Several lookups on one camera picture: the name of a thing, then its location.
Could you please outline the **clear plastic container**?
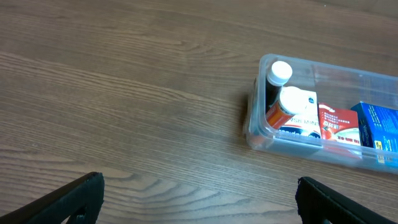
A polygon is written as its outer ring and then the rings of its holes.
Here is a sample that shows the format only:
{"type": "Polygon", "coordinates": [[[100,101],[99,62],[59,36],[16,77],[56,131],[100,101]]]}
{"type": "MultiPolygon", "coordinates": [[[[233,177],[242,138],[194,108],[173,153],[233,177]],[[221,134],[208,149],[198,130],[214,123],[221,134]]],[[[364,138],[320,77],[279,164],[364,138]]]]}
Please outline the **clear plastic container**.
{"type": "Polygon", "coordinates": [[[397,172],[397,78],[299,58],[267,54],[249,99],[244,128],[255,150],[381,172],[397,172]],[[279,129],[266,119],[266,80],[282,61],[287,86],[307,96],[307,110],[279,129]]]}

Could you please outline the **white box blue trim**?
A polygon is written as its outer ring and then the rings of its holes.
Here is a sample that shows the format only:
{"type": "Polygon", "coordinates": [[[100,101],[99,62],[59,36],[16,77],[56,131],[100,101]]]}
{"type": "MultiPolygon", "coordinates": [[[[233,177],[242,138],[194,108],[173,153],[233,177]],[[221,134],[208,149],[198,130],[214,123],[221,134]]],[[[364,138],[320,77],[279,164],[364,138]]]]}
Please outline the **white box blue trim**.
{"type": "Polygon", "coordinates": [[[321,138],[317,93],[308,90],[304,90],[303,92],[307,97],[307,107],[304,114],[295,115],[281,126],[279,130],[311,138],[321,138]]]}

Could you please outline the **black bottle white cap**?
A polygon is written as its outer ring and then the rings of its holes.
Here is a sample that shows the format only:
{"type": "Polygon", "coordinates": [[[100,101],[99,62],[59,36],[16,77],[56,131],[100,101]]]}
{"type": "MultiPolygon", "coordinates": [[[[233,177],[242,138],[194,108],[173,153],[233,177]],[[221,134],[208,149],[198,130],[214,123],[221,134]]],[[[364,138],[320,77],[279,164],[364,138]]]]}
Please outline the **black bottle white cap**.
{"type": "Polygon", "coordinates": [[[292,67],[283,61],[274,62],[266,73],[266,113],[274,104],[280,89],[292,76],[292,67]]]}

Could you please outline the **red and white box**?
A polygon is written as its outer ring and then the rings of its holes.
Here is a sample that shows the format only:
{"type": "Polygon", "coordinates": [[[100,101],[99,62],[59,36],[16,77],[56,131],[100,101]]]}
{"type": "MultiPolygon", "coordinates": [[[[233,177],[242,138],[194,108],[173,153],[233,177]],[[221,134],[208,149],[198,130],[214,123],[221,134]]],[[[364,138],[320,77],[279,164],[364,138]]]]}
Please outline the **red and white box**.
{"type": "Polygon", "coordinates": [[[361,145],[357,112],[319,103],[318,118],[322,139],[361,145]]]}

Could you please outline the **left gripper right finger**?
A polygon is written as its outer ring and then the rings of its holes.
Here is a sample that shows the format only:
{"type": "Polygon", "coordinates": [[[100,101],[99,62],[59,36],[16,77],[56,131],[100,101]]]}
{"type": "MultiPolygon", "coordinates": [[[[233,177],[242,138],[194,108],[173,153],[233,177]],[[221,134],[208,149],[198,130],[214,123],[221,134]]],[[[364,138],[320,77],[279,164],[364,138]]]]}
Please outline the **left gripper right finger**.
{"type": "Polygon", "coordinates": [[[303,224],[395,224],[311,177],[301,177],[295,194],[303,224]]]}

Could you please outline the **orange bottle white cap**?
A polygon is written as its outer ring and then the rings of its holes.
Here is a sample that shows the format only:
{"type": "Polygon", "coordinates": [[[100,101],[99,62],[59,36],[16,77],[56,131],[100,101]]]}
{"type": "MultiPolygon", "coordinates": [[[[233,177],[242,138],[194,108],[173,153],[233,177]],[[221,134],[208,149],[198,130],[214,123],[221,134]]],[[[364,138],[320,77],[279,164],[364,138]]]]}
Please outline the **orange bottle white cap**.
{"type": "Polygon", "coordinates": [[[282,87],[276,101],[266,113],[270,127],[279,129],[292,117],[305,112],[307,97],[303,90],[294,87],[282,87]]]}

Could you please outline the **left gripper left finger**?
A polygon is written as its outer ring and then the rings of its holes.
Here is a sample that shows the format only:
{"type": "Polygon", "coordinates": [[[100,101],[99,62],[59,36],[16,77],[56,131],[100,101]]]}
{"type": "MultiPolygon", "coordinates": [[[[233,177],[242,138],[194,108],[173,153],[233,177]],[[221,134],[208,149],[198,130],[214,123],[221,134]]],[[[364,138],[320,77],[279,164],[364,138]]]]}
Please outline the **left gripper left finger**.
{"type": "Polygon", "coordinates": [[[90,172],[1,217],[8,224],[95,224],[104,202],[104,177],[90,172]]]}

